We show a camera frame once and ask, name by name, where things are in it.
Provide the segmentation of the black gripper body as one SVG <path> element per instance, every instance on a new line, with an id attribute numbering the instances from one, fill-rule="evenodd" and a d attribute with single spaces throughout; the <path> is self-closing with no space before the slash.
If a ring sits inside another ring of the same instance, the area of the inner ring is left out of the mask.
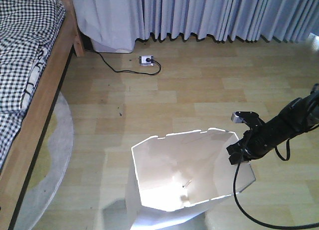
<path id="1" fill-rule="evenodd" d="M 274 142 L 276 130 L 269 126 L 253 126 L 244 134 L 243 161 L 257 160 L 276 148 Z"/>

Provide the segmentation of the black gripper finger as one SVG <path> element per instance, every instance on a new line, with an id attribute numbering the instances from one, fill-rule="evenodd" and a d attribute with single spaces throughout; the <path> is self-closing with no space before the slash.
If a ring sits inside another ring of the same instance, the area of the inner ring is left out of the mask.
<path id="1" fill-rule="evenodd" d="M 229 157 L 229 162 L 231 165 L 240 164 L 243 161 L 243 156 L 240 154 L 233 154 Z"/>
<path id="2" fill-rule="evenodd" d="M 244 150 L 244 143 L 241 141 L 238 141 L 234 144 L 229 145 L 226 150 L 228 154 L 235 154 L 235 153 L 242 153 Z"/>

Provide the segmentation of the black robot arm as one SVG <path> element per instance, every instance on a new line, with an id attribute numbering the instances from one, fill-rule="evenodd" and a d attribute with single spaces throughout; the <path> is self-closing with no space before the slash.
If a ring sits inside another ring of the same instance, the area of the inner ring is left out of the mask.
<path id="1" fill-rule="evenodd" d="M 291 101 L 268 122 L 251 111 L 236 111 L 231 120 L 250 129 L 241 140 L 226 148 L 230 163 L 260 159 L 280 143 L 315 129 L 319 123 L 319 85 L 315 84 L 307 97 Z"/>

